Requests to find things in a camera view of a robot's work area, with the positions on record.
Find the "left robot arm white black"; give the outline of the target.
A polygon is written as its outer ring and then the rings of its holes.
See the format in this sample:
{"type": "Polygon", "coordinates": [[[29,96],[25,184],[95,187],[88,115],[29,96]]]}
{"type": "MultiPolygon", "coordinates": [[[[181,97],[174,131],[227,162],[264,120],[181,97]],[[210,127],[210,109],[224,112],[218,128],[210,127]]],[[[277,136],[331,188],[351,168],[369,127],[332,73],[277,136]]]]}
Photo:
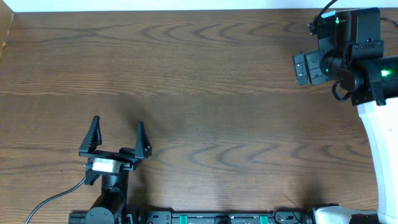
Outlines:
{"type": "Polygon", "coordinates": [[[70,223],[132,223],[131,216],[126,213],[129,173],[152,155],[144,122],[138,122],[134,148],[122,147],[118,152],[100,151],[97,147],[102,143],[100,117],[94,116],[79,147],[79,156],[88,159],[84,184],[93,185],[101,177],[101,194],[88,211],[71,213],[70,223]]]}

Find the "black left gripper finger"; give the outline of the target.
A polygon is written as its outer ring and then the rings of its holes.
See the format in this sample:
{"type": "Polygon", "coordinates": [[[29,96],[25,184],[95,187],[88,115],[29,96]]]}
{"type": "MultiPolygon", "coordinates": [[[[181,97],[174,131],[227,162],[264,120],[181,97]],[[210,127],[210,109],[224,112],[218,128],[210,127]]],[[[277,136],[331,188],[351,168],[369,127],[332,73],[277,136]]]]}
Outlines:
{"type": "Polygon", "coordinates": [[[144,121],[140,119],[137,126],[135,157],[138,159],[148,159],[151,155],[152,146],[145,131],[144,121]]]}
{"type": "Polygon", "coordinates": [[[83,139],[82,144],[79,147],[79,152],[82,153],[94,152],[99,145],[102,145],[100,117],[94,116],[90,124],[90,128],[85,138],[83,139]]]}

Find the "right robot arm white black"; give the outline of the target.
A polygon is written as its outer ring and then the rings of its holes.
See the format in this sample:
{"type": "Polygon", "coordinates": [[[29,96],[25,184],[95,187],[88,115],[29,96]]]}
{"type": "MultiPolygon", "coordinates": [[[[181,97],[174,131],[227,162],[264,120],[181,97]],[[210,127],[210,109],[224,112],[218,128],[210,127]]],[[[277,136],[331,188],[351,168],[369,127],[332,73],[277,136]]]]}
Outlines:
{"type": "Polygon", "coordinates": [[[377,7],[323,8],[308,24],[318,48],[294,56],[299,85],[333,81],[333,96],[357,107],[378,190],[376,211],[321,205],[309,211],[304,223],[397,223],[397,56],[384,56],[381,21],[377,7]]]}

